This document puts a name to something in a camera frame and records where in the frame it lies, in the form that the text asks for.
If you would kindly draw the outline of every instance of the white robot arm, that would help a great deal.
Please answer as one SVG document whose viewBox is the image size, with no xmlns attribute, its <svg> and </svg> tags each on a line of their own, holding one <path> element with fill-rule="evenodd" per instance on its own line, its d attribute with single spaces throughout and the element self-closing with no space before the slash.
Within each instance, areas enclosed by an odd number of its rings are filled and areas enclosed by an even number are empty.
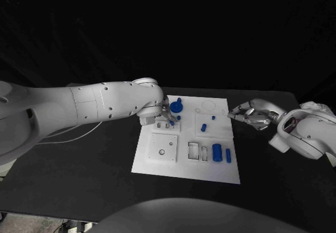
<svg viewBox="0 0 336 233">
<path fill-rule="evenodd" d="M 153 124 L 159 115 L 176 121 L 151 78 L 61 88 L 27 88 L 0 81 L 0 165 L 58 130 L 134 114 L 141 125 Z"/>
<path fill-rule="evenodd" d="M 264 130 L 270 123 L 278 125 L 270 144 L 286 152 L 290 148 L 304 157 L 319 159 L 327 154 L 336 166 L 336 117 L 314 109 L 296 109 L 286 112 L 271 102 L 254 99 L 239 105 L 228 117 Z"/>
</svg>

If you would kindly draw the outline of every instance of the white cable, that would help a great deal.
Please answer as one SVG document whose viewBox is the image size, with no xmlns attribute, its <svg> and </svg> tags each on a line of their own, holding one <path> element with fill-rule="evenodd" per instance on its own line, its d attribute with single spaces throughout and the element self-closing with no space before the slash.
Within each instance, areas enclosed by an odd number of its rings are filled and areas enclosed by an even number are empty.
<svg viewBox="0 0 336 233">
<path fill-rule="evenodd" d="M 97 125 L 84 135 L 81 135 L 79 137 L 76 137 L 76 138 L 72 139 L 72 140 L 61 141 L 61 142 L 42 142 L 42 143 L 37 143 L 37 145 L 40 145 L 40 144 L 55 144 L 55 143 L 72 142 L 74 140 L 78 140 L 78 139 L 82 138 L 85 135 L 88 135 L 88 134 L 97 129 L 97 127 L 100 126 L 100 124 L 101 124 L 101 123 L 98 123 L 98 125 Z"/>
<path fill-rule="evenodd" d="M 59 132 L 59 133 L 56 133 L 56 134 L 52 134 L 50 136 L 46 136 L 45 138 L 48 138 L 48 137 L 53 137 L 53 136 L 58 136 L 58 135 L 61 135 L 61 134 L 63 134 L 63 133 L 66 133 L 66 132 L 69 132 L 72 129 L 75 129 L 76 127 L 79 127 L 81 125 L 76 125 L 76 126 L 74 126 L 72 128 L 69 128 L 69 129 L 66 129 L 66 130 L 63 130 L 62 132 Z"/>
</svg>

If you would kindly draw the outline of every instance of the black table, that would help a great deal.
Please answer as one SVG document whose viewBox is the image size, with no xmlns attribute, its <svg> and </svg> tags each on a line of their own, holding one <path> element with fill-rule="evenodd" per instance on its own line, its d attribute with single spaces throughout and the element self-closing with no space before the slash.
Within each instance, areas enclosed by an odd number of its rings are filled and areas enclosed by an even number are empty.
<svg viewBox="0 0 336 233">
<path fill-rule="evenodd" d="M 226 98 L 229 109 L 254 98 L 299 108 L 287 92 L 163 88 L 167 95 Z M 94 124 L 55 137 L 82 135 Z M 36 145 L 19 158 L 0 184 L 0 210 L 82 221 L 101 221 L 146 200 L 187 197 L 219 201 L 270 215 L 311 232 L 333 229 L 336 174 L 323 156 L 281 154 L 264 132 L 232 122 L 241 185 L 131 173 L 140 123 L 136 116 L 104 122 L 69 143 Z"/>
</svg>

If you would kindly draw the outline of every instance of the white platform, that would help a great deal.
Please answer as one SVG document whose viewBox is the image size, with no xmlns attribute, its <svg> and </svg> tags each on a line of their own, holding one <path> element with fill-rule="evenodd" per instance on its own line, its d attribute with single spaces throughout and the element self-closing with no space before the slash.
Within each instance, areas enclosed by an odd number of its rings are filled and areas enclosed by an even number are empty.
<svg viewBox="0 0 336 233">
<path fill-rule="evenodd" d="M 159 117 L 156 124 L 143 126 L 131 172 L 239 184 L 226 99 L 167 97 L 170 103 L 182 98 L 183 110 L 173 113 L 180 116 L 180 121 L 174 127 L 166 128 L 166 121 Z M 208 125 L 205 132 L 200 131 L 202 124 Z M 198 143 L 199 159 L 189 158 L 189 142 Z M 222 162 L 212 160 L 212 144 L 216 143 L 222 146 Z M 203 147 L 206 162 L 202 160 Z M 231 150 L 231 163 L 226 162 L 226 148 Z"/>
</svg>

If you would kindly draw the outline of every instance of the gray floor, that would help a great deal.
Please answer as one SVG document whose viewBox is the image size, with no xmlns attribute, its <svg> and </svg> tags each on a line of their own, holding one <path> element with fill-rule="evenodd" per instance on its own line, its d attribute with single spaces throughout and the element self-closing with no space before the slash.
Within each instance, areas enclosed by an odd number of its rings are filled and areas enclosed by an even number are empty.
<svg viewBox="0 0 336 233">
<path fill-rule="evenodd" d="M 53 233 L 61 224 L 61 219 L 7 214 L 0 223 L 0 233 Z"/>
</svg>

